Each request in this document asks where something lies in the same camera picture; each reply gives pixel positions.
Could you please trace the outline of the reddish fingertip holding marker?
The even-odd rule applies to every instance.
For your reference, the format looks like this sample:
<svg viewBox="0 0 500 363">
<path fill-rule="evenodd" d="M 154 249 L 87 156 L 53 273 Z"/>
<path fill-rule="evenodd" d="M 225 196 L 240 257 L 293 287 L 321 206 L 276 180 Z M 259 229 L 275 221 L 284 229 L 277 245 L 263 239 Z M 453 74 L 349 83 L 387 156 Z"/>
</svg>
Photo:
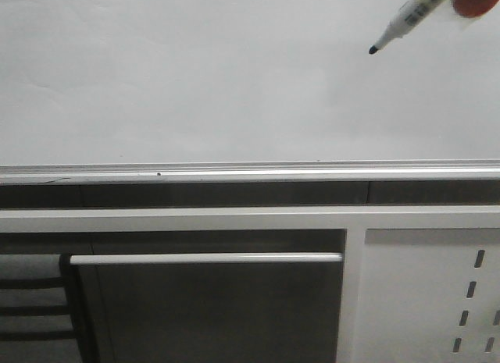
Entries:
<svg viewBox="0 0 500 363">
<path fill-rule="evenodd" d="M 455 12 L 468 19 L 480 17 L 493 9 L 499 0 L 452 0 Z"/>
</svg>

